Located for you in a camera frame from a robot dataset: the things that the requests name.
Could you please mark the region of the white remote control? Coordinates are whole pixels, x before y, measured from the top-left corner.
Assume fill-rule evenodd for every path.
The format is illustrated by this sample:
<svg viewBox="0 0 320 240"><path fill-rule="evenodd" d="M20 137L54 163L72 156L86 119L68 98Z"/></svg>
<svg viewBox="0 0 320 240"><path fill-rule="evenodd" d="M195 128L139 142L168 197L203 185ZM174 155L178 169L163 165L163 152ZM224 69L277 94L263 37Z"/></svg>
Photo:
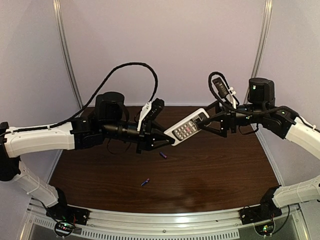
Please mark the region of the white remote control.
<svg viewBox="0 0 320 240"><path fill-rule="evenodd" d="M172 146L179 145L190 137L201 131L198 124L209 118L209 114L204 108L199 108L190 115L186 116L170 128L164 134L171 137L174 141Z"/></svg>

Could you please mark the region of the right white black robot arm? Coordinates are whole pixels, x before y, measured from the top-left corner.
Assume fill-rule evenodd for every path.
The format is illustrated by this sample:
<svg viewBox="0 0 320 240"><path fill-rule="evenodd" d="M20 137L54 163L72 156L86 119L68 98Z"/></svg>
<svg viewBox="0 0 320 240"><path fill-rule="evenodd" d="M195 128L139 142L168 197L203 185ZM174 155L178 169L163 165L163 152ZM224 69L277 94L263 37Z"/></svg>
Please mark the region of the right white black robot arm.
<svg viewBox="0 0 320 240"><path fill-rule="evenodd" d="M275 84L272 80L261 77L249 79L248 104L243 105L232 105L226 100L231 92L226 83L218 72L208 77L209 90L216 98L208 108L215 108L215 114L202 120L198 125L200 129L225 138L228 131L236 133L241 127L255 124L302 147L316 158L320 157L319 129L293 109L275 105ZM293 185L270 188L261 198L260 205L280 209L319 198L320 178L317 176Z"/></svg>

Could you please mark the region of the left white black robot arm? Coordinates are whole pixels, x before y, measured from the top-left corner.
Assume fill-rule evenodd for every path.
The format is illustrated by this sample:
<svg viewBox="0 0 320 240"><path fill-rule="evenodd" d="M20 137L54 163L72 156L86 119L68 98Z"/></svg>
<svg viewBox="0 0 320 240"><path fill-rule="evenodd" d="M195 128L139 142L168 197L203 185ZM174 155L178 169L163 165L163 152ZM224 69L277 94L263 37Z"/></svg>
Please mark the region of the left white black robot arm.
<svg viewBox="0 0 320 240"><path fill-rule="evenodd" d="M155 122L164 101L156 98L141 110L139 122L131 122L124 105L125 97L115 91L99 94L94 110L85 117L75 117L62 125L30 128L0 125L0 179L17 182L28 195L40 200L50 210L67 209L62 190L43 182L21 161L21 155L48 150L83 150L104 143L105 139L136 143L137 153L173 144L172 137Z"/></svg>

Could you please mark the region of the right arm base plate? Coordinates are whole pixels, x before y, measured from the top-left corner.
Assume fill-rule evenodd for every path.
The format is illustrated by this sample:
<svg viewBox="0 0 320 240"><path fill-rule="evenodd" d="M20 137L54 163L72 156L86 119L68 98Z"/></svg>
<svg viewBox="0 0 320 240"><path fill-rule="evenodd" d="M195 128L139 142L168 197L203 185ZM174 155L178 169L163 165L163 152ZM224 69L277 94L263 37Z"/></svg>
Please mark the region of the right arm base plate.
<svg viewBox="0 0 320 240"><path fill-rule="evenodd" d="M266 205L245 206L239 211L241 223L243 225L271 220L282 215L280 208L269 208Z"/></svg>

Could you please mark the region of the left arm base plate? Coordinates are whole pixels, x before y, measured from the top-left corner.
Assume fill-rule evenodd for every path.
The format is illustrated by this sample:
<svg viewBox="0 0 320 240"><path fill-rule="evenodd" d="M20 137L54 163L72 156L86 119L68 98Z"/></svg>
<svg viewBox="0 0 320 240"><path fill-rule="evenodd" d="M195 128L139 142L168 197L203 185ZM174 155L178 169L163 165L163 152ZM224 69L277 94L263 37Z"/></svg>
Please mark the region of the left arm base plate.
<svg viewBox="0 0 320 240"><path fill-rule="evenodd" d="M68 223L83 225L87 224L90 211L85 208L53 206L46 208L46 215L57 221L66 221Z"/></svg>

